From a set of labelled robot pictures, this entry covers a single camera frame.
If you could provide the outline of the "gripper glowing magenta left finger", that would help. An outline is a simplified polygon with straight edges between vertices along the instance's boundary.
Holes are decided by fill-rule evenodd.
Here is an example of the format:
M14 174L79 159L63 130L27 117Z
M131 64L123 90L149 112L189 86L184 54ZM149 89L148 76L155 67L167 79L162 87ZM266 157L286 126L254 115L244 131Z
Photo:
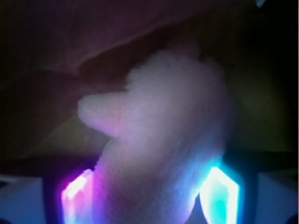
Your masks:
M47 224L91 224L93 169L89 163L51 164L43 173Z

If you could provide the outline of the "gripper glowing cyan right finger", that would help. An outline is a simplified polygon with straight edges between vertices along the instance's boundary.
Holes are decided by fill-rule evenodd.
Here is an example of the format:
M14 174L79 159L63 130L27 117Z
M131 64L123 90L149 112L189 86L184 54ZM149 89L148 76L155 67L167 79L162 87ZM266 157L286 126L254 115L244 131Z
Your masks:
M199 191L208 224L253 224L256 208L256 173L247 164L211 165Z

